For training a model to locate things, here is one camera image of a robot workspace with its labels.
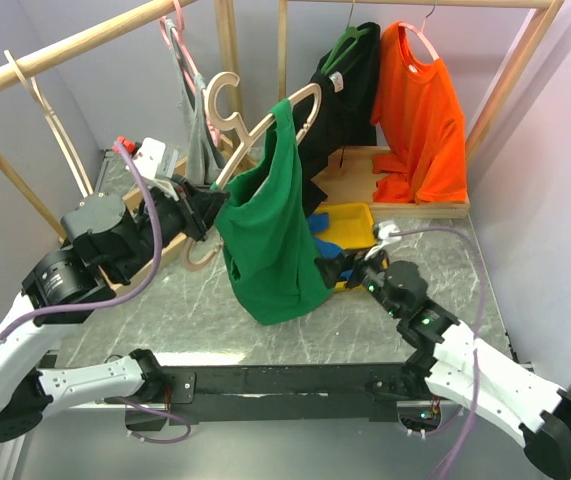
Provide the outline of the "green tank top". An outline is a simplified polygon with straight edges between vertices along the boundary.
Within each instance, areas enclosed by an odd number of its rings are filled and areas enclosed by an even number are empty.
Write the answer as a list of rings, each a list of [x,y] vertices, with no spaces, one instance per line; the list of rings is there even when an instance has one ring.
[[[302,317],[331,295],[302,206],[302,166],[293,109],[271,109],[259,164],[230,180],[229,200],[215,220],[238,302],[260,324]]]

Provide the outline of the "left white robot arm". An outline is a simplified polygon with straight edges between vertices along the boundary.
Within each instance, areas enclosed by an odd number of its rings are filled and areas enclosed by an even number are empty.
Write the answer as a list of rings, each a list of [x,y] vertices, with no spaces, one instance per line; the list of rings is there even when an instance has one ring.
[[[167,377],[148,349],[77,369],[42,369],[39,363],[94,311],[117,304],[113,284],[130,284],[181,234],[203,239],[229,198],[180,175],[169,184],[172,194],[150,190],[158,231],[144,204],[131,213],[113,194],[91,195],[62,218],[66,243],[30,271],[0,324],[0,443],[77,405],[120,397],[148,403],[164,394]]]

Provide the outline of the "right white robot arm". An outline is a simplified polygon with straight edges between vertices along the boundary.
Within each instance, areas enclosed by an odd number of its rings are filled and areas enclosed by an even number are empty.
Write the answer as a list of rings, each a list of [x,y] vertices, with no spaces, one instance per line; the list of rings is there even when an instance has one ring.
[[[409,395],[456,402],[510,436],[547,477],[571,478],[571,385],[536,375],[476,337],[429,298],[413,262],[390,261],[383,250],[353,250],[315,264],[326,285],[346,273],[347,287],[364,287],[396,319],[397,331],[415,349],[402,376]]]

